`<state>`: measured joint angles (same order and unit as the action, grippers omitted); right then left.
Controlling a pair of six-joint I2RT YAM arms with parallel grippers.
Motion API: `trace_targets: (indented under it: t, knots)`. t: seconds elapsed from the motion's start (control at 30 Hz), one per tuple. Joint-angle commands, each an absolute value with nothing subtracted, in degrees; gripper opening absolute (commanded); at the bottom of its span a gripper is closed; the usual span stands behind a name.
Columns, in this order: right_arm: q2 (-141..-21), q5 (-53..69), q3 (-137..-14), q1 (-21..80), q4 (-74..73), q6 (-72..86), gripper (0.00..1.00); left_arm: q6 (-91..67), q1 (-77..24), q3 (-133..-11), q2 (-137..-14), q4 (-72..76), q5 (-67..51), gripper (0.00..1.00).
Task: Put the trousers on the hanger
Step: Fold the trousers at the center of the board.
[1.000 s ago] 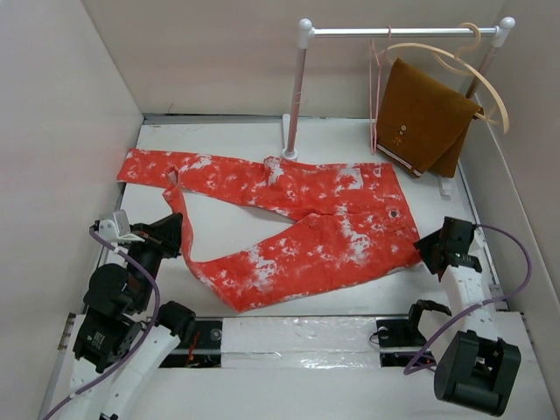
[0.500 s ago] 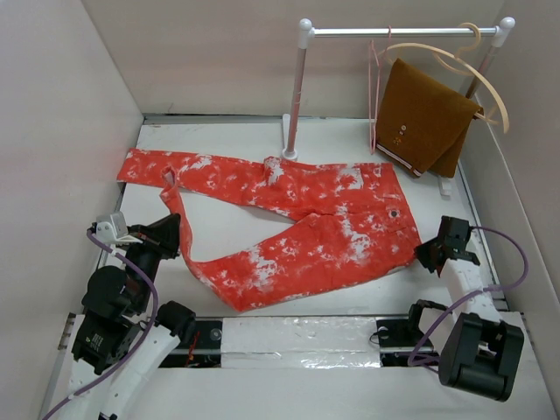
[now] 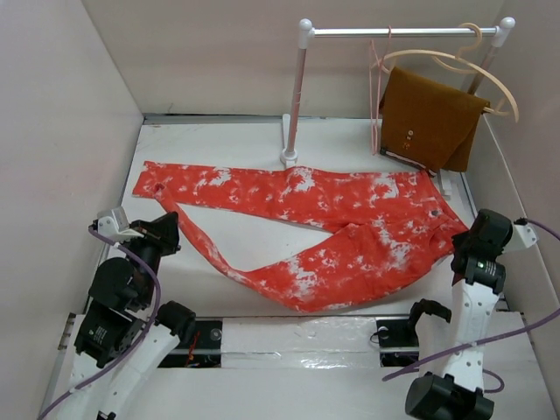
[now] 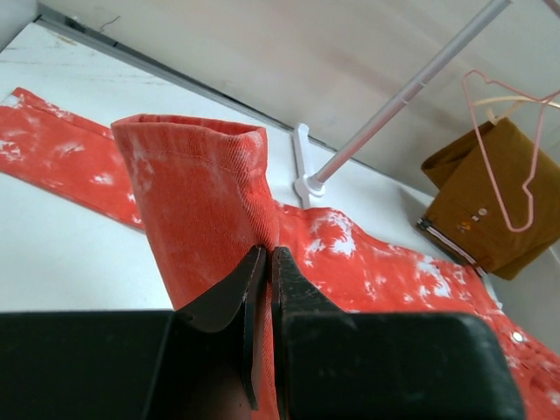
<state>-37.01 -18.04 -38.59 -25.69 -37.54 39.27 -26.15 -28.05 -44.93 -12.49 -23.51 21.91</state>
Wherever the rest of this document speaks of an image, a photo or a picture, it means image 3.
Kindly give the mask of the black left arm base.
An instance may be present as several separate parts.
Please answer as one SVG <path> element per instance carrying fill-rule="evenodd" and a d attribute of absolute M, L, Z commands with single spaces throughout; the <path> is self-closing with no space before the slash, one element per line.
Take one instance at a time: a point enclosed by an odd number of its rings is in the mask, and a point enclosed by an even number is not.
<path fill-rule="evenodd" d="M 159 368 L 219 368 L 223 321 L 198 318 L 192 337 L 179 344 L 160 362 Z"/>

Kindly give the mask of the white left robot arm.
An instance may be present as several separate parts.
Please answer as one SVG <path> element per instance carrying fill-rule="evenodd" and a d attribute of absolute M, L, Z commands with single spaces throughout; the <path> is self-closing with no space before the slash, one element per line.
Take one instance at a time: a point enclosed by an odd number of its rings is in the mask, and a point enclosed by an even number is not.
<path fill-rule="evenodd" d="M 117 208 L 99 213 L 90 232 L 122 255 L 94 273 L 74 342 L 70 396 L 57 417 L 122 419 L 165 356 L 193 341 L 196 315 L 160 302 L 160 262 L 180 249 L 177 213 L 128 222 Z"/>

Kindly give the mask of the orange tie-dye trousers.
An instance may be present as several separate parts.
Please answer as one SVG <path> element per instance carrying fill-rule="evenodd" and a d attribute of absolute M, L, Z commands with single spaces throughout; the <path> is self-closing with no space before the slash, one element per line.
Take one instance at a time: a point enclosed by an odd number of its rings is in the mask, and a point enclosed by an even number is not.
<path fill-rule="evenodd" d="M 421 172 L 334 173 L 135 164 L 123 204 L 179 215 L 164 295 L 205 316 L 397 314 L 445 298 L 464 189 Z"/>

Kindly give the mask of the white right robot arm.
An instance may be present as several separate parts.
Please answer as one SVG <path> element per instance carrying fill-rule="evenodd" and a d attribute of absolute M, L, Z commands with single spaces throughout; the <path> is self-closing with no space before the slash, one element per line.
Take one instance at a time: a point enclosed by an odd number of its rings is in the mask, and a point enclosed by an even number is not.
<path fill-rule="evenodd" d="M 497 259 L 514 235 L 512 222 L 479 211 L 469 230 L 452 238 L 452 307 L 423 299 L 414 304 L 404 333 L 420 345 L 419 376 L 405 412 L 415 419 L 489 419 L 494 402 L 484 391 L 484 349 L 492 313 L 506 280 Z"/>

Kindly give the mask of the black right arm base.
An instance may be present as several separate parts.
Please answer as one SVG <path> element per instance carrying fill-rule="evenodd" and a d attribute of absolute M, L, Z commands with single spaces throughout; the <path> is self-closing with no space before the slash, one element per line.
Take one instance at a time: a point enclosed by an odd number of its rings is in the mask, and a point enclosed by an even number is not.
<path fill-rule="evenodd" d="M 379 348 L 382 368 L 404 368 L 419 357 L 419 340 L 416 326 L 423 315 L 436 316 L 449 323 L 452 311 L 435 300 L 415 302 L 404 317 L 380 317 L 375 320 L 375 331 L 370 342 Z"/>

